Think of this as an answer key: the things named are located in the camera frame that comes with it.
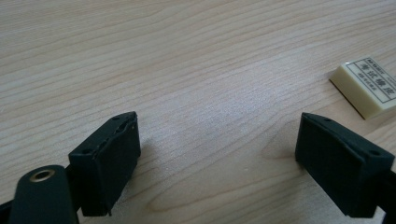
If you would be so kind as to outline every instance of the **eraser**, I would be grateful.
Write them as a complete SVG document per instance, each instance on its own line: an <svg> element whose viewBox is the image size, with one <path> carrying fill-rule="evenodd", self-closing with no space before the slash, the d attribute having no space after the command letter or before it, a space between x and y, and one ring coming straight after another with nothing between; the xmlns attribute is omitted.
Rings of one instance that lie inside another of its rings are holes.
<svg viewBox="0 0 396 224"><path fill-rule="evenodd" d="M370 57L342 64L330 81L365 119L396 107L396 79Z"/></svg>

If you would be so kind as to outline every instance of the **table surface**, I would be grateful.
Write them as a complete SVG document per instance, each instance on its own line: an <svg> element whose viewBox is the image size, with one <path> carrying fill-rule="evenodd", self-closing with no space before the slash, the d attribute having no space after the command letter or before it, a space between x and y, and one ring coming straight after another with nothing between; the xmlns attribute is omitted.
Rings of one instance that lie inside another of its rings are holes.
<svg viewBox="0 0 396 224"><path fill-rule="evenodd" d="M82 223L380 223L345 217L294 159L302 112L396 153L329 81L396 74L394 0L0 2L0 202L19 178L136 111L142 156L113 217Z"/></svg>

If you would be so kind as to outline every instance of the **top face of block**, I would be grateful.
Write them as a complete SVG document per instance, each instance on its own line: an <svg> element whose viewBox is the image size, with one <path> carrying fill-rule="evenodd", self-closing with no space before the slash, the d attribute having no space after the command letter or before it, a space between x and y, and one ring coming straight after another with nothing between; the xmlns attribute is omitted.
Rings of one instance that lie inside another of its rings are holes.
<svg viewBox="0 0 396 224"><path fill-rule="evenodd" d="M342 64L330 80L366 119L396 107L396 79L370 57Z"/></svg>

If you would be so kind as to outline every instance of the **printed label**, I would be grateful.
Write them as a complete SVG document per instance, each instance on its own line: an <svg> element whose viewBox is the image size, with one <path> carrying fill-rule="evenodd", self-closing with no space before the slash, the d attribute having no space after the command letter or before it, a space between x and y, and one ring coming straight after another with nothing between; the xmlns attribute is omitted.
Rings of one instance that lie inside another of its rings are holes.
<svg viewBox="0 0 396 224"><path fill-rule="evenodd" d="M396 99L396 80L372 58L348 63L346 67L381 103Z"/></svg>

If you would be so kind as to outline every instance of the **wood grain surface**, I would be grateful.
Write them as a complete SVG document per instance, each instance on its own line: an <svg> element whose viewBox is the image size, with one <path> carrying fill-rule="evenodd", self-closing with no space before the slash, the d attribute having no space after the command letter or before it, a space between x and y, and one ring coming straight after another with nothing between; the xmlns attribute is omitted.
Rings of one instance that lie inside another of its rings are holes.
<svg viewBox="0 0 396 224"><path fill-rule="evenodd" d="M329 81L371 55L396 74L394 0L1 0L0 203L107 119L142 156L113 217L81 223L380 223L345 217L294 159L301 113L396 154Z"/></svg>

